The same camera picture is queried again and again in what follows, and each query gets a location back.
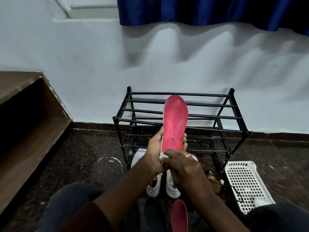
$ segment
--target shoe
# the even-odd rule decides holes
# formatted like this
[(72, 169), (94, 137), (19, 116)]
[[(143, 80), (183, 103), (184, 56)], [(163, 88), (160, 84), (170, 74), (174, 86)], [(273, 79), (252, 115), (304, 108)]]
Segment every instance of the shoe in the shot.
[[(192, 156), (193, 159), (198, 161), (195, 155), (193, 154), (189, 154), (189, 155)], [(176, 188), (176, 186), (173, 183), (172, 173), (169, 169), (166, 171), (166, 193), (172, 199), (177, 199), (181, 195), (181, 193), (179, 192), (179, 190)]]
[[(188, 116), (188, 107), (182, 97), (172, 95), (166, 100), (163, 111), (164, 135), (160, 158), (168, 157), (163, 154), (167, 149), (182, 150), (182, 138), (187, 126)], [(173, 183), (170, 170), (167, 170), (166, 174), (166, 193), (173, 199), (180, 196), (180, 192)]]
[[(133, 156), (131, 168), (139, 161), (146, 153), (147, 149), (139, 148)], [(160, 191), (162, 173), (156, 175), (151, 183), (146, 187), (146, 192), (149, 197), (157, 197)]]
[(177, 199), (173, 204), (171, 222), (173, 232), (188, 232), (187, 208), (180, 199)]

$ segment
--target white sneaker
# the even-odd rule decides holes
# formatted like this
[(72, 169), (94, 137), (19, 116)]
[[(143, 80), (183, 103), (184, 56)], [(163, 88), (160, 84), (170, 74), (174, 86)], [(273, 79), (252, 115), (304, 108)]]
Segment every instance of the white sneaker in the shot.
[[(139, 148), (135, 153), (131, 168), (139, 161), (146, 153), (147, 149)], [(156, 175), (156, 177), (152, 180), (152, 182), (146, 187), (146, 192), (149, 197), (157, 197), (160, 191), (160, 183), (161, 183), (162, 173)]]
[[(198, 161), (195, 155), (193, 154), (189, 154), (189, 155), (192, 156), (193, 159)], [(166, 171), (166, 193), (168, 194), (169, 197), (173, 199), (177, 199), (181, 195), (181, 193), (179, 192), (179, 190), (176, 188), (176, 186), (173, 183), (172, 174), (169, 169)]]

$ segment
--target white thread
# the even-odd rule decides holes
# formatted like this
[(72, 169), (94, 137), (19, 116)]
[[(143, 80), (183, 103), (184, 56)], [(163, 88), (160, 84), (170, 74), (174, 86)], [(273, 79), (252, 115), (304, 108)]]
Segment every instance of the white thread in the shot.
[[(115, 157), (102, 157), (102, 158), (100, 158), (100, 159), (98, 160), (98, 162), (99, 162), (100, 160), (102, 160), (102, 159), (114, 159), (114, 160), (118, 160), (118, 159), (115, 158)], [(118, 162), (119, 162), (119, 164), (121, 165), (122, 174), (123, 174), (123, 167), (122, 167), (122, 164), (121, 164), (120, 160), (118, 160)]]

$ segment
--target white plastic basket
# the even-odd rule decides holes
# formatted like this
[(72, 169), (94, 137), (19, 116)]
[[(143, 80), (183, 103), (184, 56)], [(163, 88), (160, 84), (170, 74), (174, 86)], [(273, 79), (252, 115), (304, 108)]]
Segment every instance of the white plastic basket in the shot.
[[(265, 200), (275, 203), (257, 173), (257, 166), (253, 161), (229, 161), (225, 166), (225, 173), (231, 186), (241, 194), (243, 203), (237, 202), (241, 212), (247, 214), (256, 208), (255, 201)], [(241, 201), (241, 197), (232, 187), (235, 198)]]

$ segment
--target hand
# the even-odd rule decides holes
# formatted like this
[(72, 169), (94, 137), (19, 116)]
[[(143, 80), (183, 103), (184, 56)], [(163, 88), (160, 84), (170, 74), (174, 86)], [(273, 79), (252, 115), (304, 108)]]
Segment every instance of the hand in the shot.
[(201, 164), (191, 157), (186, 157), (186, 151), (166, 150), (164, 154), (169, 158), (161, 159), (163, 166), (170, 168), (175, 186), (192, 203), (198, 203), (214, 194)]
[[(145, 154), (146, 162), (149, 164), (149, 167), (152, 169), (154, 176), (164, 172), (167, 170), (166, 167), (162, 166), (160, 162), (160, 152), (162, 146), (162, 136), (164, 133), (164, 127), (162, 127), (159, 132), (157, 132), (148, 143), (147, 151)], [(183, 134), (182, 142), (183, 142), (183, 149), (187, 149), (187, 138), (186, 134)]]

